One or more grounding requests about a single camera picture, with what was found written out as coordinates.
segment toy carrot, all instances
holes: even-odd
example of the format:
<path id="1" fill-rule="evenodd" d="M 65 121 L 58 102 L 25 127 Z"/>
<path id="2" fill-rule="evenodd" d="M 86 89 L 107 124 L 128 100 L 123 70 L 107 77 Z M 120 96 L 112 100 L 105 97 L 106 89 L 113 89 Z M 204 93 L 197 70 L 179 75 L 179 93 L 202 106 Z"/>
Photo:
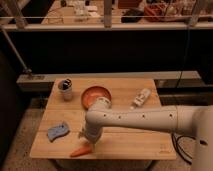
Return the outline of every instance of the toy carrot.
<path id="1" fill-rule="evenodd" d="M 92 153 L 92 150 L 93 150 L 92 146 L 87 144 L 87 145 L 84 145 L 83 147 L 73 151 L 70 154 L 70 157 L 78 157 L 81 155 L 89 154 L 89 153 Z"/>

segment tiled floor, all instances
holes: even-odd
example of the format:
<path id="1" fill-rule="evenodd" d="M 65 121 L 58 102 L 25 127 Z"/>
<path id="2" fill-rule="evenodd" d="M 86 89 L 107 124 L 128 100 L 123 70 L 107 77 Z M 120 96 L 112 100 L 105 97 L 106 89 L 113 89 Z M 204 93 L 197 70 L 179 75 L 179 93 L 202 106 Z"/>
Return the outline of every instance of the tiled floor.
<path id="1" fill-rule="evenodd" d="M 57 169 L 49 160 L 31 159 L 30 148 L 38 129 L 43 109 L 29 108 L 23 116 L 17 130 L 10 151 L 5 160 L 2 171 L 56 171 Z M 192 151 L 193 142 L 185 140 L 183 147 Z M 142 171 L 149 164 L 148 161 L 63 161 L 63 167 L 73 171 Z M 190 166 L 177 156 L 174 161 L 159 161 L 152 171 L 189 171 Z"/>

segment wooden tabletop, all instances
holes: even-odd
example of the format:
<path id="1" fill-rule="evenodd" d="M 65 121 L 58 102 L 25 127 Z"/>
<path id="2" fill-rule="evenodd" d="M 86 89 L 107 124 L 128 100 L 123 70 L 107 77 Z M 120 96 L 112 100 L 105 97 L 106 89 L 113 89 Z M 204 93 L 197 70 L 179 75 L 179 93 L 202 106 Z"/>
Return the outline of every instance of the wooden tabletop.
<path id="1" fill-rule="evenodd" d="M 96 6 L 98 8 L 97 13 L 100 17 L 92 17 L 90 15 L 87 16 L 86 20 L 80 21 L 76 20 L 76 16 L 74 13 L 74 7 L 66 6 L 61 7 L 60 1 L 55 0 L 52 6 L 50 7 L 47 15 L 43 19 L 41 24 L 78 24 L 78 25 L 86 25 L 86 24 L 101 24 L 103 23 L 104 16 L 104 1 L 103 0 L 91 0 L 91 6 Z M 119 9 L 118 1 L 115 0 L 115 4 L 112 4 L 112 23 L 120 24 L 121 17 L 128 9 Z M 142 18 L 138 23 L 149 23 L 146 19 Z"/>
<path id="2" fill-rule="evenodd" d="M 149 88 L 152 93 L 144 104 L 145 107 L 160 106 L 160 100 L 152 79 L 141 78 L 70 78 L 72 80 L 73 98 L 64 101 L 56 79 L 40 127 L 33 142 L 30 157 L 49 159 L 70 158 L 71 152 L 82 147 L 87 141 L 78 139 L 78 133 L 84 125 L 85 110 L 81 105 L 83 91 L 91 86 L 103 86 L 112 96 L 113 109 L 129 109 L 134 97 L 143 89 Z M 71 132 L 65 136 L 49 142 L 47 130 L 65 121 Z M 169 134 L 130 129 L 104 128 L 101 139 L 92 154 L 77 159 L 175 159 Z"/>

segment cable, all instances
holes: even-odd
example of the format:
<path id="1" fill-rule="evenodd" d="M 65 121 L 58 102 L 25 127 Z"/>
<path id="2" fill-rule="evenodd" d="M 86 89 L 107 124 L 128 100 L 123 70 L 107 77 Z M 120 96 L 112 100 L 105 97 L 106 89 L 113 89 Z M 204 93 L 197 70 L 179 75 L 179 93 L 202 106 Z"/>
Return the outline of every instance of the cable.
<path id="1" fill-rule="evenodd" d="M 195 139 L 194 137 L 190 137 L 190 136 L 179 136 L 176 138 L 175 134 L 172 133 L 171 134 L 171 138 L 172 138 L 172 143 L 174 146 L 175 151 L 178 153 L 178 155 L 189 165 L 192 164 L 192 156 L 190 156 L 188 153 L 186 153 L 186 151 L 181 147 L 181 145 L 179 144 L 180 140 L 182 138 L 190 138 L 190 139 Z"/>
<path id="2" fill-rule="evenodd" d="M 185 64 L 186 64 L 186 59 L 188 57 L 188 53 L 189 53 L 189 46 L 190 46 L 190 39 L 191 39 L 191 35 L 190 35 L 190 29 L 188 28 L 187 29 L 187 41 L 186 41 L 186 47 L 185 47 L 185 52 L 184 52 L 184 56 L 183 56 L 183 65 L 181 67 L 181 73 L 180 73 L 180 76 L 176 82 L 176 85 L 175 85 L 175 89 L 178 88 L 179 84 L 180 84 L 180 80 L 182 79 L 182 76 L 183 76 L 183 70 L 185 68 Z"/>

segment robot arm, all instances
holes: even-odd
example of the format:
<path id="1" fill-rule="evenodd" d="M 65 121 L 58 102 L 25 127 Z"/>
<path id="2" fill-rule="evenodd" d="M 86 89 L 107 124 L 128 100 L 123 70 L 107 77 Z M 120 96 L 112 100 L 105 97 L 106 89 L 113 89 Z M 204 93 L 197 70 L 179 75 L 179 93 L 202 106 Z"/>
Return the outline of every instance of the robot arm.
<path id="1" fill-rule="evenodd" d="M 196 137 L 193 171 L 213 170 L 213 106 L 165 106 L 116 111 L 108 99 L 100 97 L 86 113 L 82 134 L 96 143 L 103 127 L 127 127 L 179 133 Z"/>

